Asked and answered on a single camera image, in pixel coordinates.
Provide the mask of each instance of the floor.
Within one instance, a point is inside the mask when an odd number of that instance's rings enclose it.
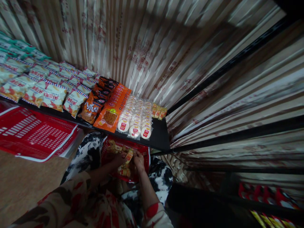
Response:
[[[75,154],[45,163],[14,157],[0,151],[0,224],[7,227],[36,202],[59,186]]]

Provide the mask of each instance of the black and white pattern fabric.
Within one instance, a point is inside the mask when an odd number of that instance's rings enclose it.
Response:
[[[92,132],[85,136],[78,147],[76,156],[64,173],[61,184],[78,173],[100,167],[103,140],[104,136],[99,132]],[[173,182],[171,169],[164,161],[152,156],[148,176],[156,195],[164,206]],[[137,225],[141,224],[144,212],[139,184],[121,197],[131,210]]]
[[[159,201],[165,206],[169,190],[173,183],[171,169],[164,161],[159,160],[157,157],[151,157],[148,177]],[[142,224],[144,211],[139,184],[135,185],[131,191],[123,194],[121,197],[123,202],[132,211],[137,225]]]
[[[104,136],[100,132],[91,132],[84,137],[75,157],[65,171],[60,185],[78,173],[100,167],[103,138]]]

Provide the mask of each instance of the red shopping basket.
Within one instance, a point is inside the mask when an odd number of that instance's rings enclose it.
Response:
[[[77,132],[77,124],[22,107],[0,113],[0,149],[36,162],[62,154]]]
[[[115,143],[119,146],[125,146],[126,148],[131,148],[133,150],[137,150],[139,151],[144,158],[144,165],[145,165],[145,170],[148,173],[149,172],[149,166],[150,166],[150,149],[147,146],[144,145],[140,145],[134,142],[130,142],[127,141],[125,139],[121,139],[121,138],[117,138],[115,136],[112,135],[108,135],[108,137],[105,139],[104,143],[103,143],[103,147],[102,147],[102,154],[101,154],[101,164],[104,165],[106,164],[108,161],[106,159],[106,154],[108,153],[107,151],[107,147],[110,145],[109,144],[109,140],[112,139],[115,141]],[[136,174],[133,175],[133,178],[129,178],[127,176],[122,176],[119,175],[118,173],[112,173],[111,174],[114,177],[117,177],[123,181],[129,182],[129,183],[135,183],[139,181],[139,178]]]

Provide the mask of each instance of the person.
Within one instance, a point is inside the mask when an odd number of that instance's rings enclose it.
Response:
[[[173,181],[170,168],[153,157],[147,174],[143,155],[134,153],[140,181],[116,198],[102,192],[100,183],[126,162],[126,153],[101,166],[103,141],[99,132],[87,134],[60,186],[9,227],[173,227],[164,209]]]

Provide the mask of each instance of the person's hand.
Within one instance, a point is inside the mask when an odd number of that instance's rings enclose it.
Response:
[[[135,166],[136,166],[138,172],[139,173],[145,172],[143,155],[138,151],[134,151],[133,157],[134,157],[134,163],[135,163]]]
[[[122,164],[124,164],[126,160],[127,153],[121,152],[118,154],[109,154],[110,158],[112,157],[112,161],[110,162],[113,165],[113,168],[118,168]]]

